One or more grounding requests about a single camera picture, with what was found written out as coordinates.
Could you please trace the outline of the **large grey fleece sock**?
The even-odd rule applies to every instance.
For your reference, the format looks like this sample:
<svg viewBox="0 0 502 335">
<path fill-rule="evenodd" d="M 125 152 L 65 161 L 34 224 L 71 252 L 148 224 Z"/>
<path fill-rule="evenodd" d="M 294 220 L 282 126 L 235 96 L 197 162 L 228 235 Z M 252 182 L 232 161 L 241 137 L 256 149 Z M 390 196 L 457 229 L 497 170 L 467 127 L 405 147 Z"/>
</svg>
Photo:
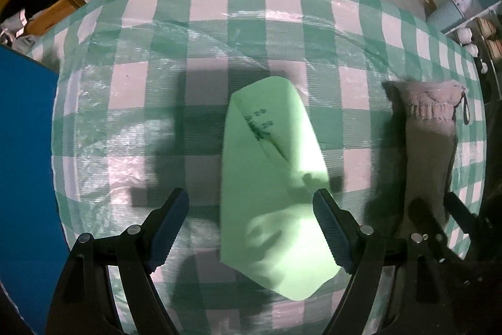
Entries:
<svg viewBox="0 0 502 335">
<path fill-rule="evenodd" d="M 455 112 L 465 97 L 466 87 L 449 80 L 388 81 L 384 88 L 394 112 L 405 115 L 406 190 L 397 237 L 408 238 L 417 231 L 409 214 L 410 205 L 417 198 L 425 202 L 441 227 L 446 225 L 443 199 L 451 184 L 458 144 Z"/>
</svg>

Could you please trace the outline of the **blue cardboard box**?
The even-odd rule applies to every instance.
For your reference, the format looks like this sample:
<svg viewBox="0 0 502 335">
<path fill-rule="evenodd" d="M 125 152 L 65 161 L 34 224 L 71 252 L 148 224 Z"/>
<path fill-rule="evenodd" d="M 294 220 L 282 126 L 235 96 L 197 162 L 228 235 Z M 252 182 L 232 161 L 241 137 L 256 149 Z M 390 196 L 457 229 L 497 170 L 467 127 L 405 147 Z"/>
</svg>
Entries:
<svg viewBox="0 0 502 335">
<path fill-rule="evenodd" d="M 1 283 L 36 334 L 69 254 L 51 165 L 57 79 L 1 48 Z"/>
</svg>

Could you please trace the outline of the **white shoe rack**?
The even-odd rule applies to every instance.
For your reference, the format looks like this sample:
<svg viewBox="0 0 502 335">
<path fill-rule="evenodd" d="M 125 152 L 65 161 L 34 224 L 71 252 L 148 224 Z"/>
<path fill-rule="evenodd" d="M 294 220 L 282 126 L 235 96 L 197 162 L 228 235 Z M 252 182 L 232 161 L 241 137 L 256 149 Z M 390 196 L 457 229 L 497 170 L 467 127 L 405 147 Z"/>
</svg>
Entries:
<svg viewBox="0 0 502 335">
<path fill-rule="evenodd" d="M 426 19 L 475 60 L 487 103 L 501 100 L 501 0 L 447 0 Z"/>
</svg>

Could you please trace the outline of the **light green cloth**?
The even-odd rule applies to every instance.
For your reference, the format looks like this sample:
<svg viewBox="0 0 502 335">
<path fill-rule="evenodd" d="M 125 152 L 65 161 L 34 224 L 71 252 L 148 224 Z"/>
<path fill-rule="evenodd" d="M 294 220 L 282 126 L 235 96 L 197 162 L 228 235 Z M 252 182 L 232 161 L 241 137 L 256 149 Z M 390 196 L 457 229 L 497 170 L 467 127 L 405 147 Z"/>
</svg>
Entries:
<svg viewBox="0 0 502 335">
<path fill-rule="evenodd" d="M 306 108 L 284 77 L 232 94 L 221 156 L 220 260 L 302 301 L 339 271 L 312 198 L 330 180 Z"/>
</svg>

